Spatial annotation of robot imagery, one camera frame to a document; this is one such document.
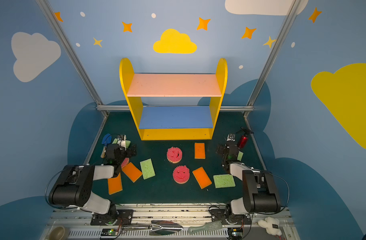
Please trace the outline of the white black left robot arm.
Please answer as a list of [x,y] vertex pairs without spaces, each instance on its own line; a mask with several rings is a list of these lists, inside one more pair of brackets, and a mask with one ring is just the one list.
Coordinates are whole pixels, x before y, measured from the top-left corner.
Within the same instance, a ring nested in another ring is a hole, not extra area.
[[122,172],[122,163],[126,158],[137,155],[136,145],[129,147],[111,144],[107,153],[113,155],[105,165],[67,165],[55,174],[58,178],[52,190],[45,190],[45,200],[56,209],[79,208],[86,212],[106,215],[110,211],[116,214],[113,203],[92,191],[93,182],[102,179],[114,179]]

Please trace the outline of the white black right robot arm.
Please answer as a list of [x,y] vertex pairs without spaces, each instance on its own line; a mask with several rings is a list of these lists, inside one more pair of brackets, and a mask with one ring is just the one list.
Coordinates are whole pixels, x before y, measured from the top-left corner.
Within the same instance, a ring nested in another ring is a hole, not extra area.
[[234,141],[218,144],[216,153],[222,157],[222,167],[227,174],[242,181],[243,195],[228,204],[229,215],[275,215],[288,206],[290,194],[287,194],[286,203],[283,205],[275,178],[285,182],[289,192],[288,183],[269,171],[249,167],[238,160],[240,148]]

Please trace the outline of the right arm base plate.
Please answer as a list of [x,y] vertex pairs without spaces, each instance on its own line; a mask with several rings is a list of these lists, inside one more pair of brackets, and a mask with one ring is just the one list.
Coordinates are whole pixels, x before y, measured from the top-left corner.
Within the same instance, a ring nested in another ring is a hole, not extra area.
[[246,215],[234,215],[231,211],[219,208],[210,208],[209,213],[213,222],[221,221],[223,225],[250,225],[252,220]]

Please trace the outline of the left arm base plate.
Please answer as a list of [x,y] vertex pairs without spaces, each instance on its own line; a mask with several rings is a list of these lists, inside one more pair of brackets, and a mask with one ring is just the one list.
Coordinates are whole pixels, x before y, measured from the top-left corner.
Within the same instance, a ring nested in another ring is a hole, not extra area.
[[111,214],[93,214],[90,222],[91,226],[119,226],[120,224],[129,225],[132,222],[134,210],[124,209],[115,210]]

